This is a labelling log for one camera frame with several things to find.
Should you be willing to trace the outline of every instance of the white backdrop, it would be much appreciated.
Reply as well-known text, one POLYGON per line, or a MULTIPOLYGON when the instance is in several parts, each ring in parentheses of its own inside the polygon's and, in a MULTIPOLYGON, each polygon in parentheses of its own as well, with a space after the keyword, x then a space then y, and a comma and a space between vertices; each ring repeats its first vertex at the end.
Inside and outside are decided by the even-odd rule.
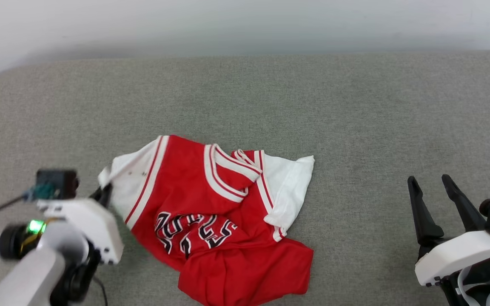
POLYGON ((490 50, 490 0, 0 0, 0 71, 76 58, 490 50))

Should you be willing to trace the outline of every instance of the gray fabric surface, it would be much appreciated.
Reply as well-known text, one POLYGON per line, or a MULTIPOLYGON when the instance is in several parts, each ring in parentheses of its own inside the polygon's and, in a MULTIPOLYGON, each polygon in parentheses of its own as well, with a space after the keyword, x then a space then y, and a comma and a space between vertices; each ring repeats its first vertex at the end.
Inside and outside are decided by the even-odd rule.
MULTIPOLYGON (((315 155, 289 232, 315 250, 304 296, 270 305, 445 305, 414 275, 406 179, 435 221, 463 233, 441 175, 490 197, 490 52, 81 60, 0 74, 0 203, 40 167, 74 167, 85 196, 111 159, 158 134, 295 159, 315 155)), ((40 217, 32 205, 0 213, 40 217)), ((178 274, 121 226, 121 264, 103 266, 110 305, 196 305, 178 274)), ((12 268, 0 261, 0 280, 12 268)), ((103 304, 92 285, 85 303, 103 304)))

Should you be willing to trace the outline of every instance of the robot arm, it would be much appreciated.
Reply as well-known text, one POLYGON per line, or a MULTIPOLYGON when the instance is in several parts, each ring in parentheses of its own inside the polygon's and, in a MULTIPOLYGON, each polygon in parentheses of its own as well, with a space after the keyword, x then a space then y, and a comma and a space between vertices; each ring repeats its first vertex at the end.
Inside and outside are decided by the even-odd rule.
POLYGON ((20 259, 0 282, 0 305, 67 306, 81 302, 99 264, 117 264, 124 245, 107 210, 111 186, 90 198, 74 198, 76 174, 40 170, 37 207, 46 221, 9 225, 0 235, 0 256, 20 259))
POLYGON ((417 279, 423 286, 440 286, 450 306, 490 306, 490 199, 478 211, 450 176, 443 175, 442 181, 466 232, 444 238, 422 201, 419 184, 411 176, 408 187, 420 245, 417 279))

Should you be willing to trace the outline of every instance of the green light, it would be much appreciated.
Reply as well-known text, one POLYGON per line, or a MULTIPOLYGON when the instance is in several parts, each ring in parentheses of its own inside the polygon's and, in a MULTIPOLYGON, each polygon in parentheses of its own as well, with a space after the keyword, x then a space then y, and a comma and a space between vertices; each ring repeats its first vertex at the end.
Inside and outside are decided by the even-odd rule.
POLYGON ((28 231, 34 235, 38 234, 39 232, 43 233, 45 228, 45 222, 40 220, 31 220, 28 225, 28 231))

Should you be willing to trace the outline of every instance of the clothing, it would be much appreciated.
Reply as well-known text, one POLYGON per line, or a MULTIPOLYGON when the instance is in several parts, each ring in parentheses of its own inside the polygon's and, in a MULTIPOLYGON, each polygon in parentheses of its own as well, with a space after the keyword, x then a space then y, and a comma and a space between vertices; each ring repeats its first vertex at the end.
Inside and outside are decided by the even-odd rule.
POLYGON ((313 162, 160 136, 115 158, 99 181, 113 184, 111 202, 138 241, 181 272, 183 292, 250 305, 307 290, 313 251, 284 236, 313 162))

